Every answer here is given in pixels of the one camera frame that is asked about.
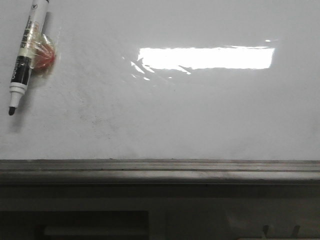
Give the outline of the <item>white whiteboard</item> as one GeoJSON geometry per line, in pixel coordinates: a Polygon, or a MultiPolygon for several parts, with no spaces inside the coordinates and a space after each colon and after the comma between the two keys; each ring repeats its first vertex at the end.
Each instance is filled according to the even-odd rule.
{"type": "Polygon", "coordinates": [[[0,3],[0,157],[318,160],[317,0],[52,0],[8,114],[29,0],[0,3]]]}

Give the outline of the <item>grey aluminium whiteboard tray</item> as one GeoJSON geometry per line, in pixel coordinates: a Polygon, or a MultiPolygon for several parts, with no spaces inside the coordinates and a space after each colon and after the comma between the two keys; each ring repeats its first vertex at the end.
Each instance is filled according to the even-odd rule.
{"type": "Polygon", "coordinates": [[[0,162],[2,185],[318,184],[318,160],[82,159],[0,162]]]}

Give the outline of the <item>black and white whiteboard marker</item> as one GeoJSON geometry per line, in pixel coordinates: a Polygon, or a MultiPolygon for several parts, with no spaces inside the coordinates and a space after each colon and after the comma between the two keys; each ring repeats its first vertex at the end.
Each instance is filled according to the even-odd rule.
{"type": "Polygon", "coordinates": [[[22,35],[19,52],[10,80],[10,103],[8,114],[15,114],[21,98],[25,95],[32,71],[36,64],[37,45],[40,42],[49,6],[48,0],[34,0],[22,35]]]}

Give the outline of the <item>red magnet taped to marker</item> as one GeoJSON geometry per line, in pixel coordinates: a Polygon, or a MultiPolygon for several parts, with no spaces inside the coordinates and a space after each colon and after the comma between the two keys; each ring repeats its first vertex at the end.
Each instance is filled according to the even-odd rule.
{"type": "Polygon", "coordinates": [[[36,74],[48,75],[54,66],[56,58],[56,46],[52,39],[45,34],[39,34],[34,43],[34,59],[32,70],[36,74]]]}

